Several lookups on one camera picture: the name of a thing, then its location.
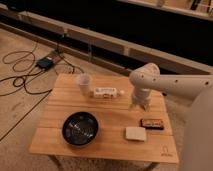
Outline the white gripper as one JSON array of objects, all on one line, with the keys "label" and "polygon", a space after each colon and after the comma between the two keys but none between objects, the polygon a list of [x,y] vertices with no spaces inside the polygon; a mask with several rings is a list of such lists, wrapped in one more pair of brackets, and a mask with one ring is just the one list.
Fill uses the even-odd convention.
[{"label": "white gripper", "polygon": [[132,110],[136,107],[136,104],[144,104],[142,105],[145,111],[148,111],[150,105],[148,104],[150,101],[150,89],[137,88],[135,87],[132,93],[132,102],[130,103],[128,110]]}]

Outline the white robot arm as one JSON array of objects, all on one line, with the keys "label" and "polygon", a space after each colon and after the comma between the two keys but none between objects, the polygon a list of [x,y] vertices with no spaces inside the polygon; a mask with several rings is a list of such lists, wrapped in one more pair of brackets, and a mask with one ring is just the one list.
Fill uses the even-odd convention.
[{"label": "white robot arm", "polygon": [[150,91],[156,90],[186,105],[179,171],[213,171],[213,75],[161,74],[148,63],[132,71],[132,104],[146,109]]}]

